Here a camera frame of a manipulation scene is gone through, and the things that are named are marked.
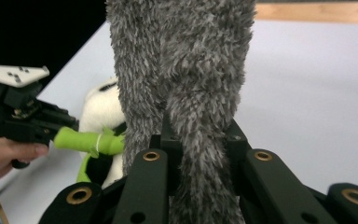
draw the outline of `gray plush toy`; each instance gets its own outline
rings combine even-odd
[[[170,223],[243,223],[222,144],[244,82],[255,0],[107,0],[123,172],[159,133],[164,111],[184,147]]]

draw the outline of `white table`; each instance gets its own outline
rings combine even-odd
[[[80,117],[87,91],[114,75],[105,24],[40,94]],[[277,153],[307,186],[358,185],[358,25],[256,21],[235,117],[255,148]],[[37,223],[81,158],[49,156],[0,183],[10,224]]]

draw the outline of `white tabletop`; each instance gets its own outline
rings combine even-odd
[[[254,148],[278,154],[307,186],[358,185],[358,24],[256,21],[247,79],[235,117]],[[88,90],[114,75],[104,24],[39,99],[80,117]],[[37,223],[81,158],[50,147],[48,157],[0,183],[10,224]]]

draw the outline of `human hand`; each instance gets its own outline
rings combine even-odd
[[[11,161],[30,162],[48,154],[48,147],[37,143],[18,143],[0,138],[0,178],[11,169]]]

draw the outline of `white plush fur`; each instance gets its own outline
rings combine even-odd
[[[80,117],[80,132],[101,133],[103,127],[114,129],[125,121],[124,114],[121,111],[121,104],[118,100],[117,85],[106,91],[100,91],[100,88],[114,83],[117,83],[117,78],[111,77],[89,91]],[[122,167],[122,154],[118,154],[113,158],[112,167],[102,185],[103,189],[123,176]]]

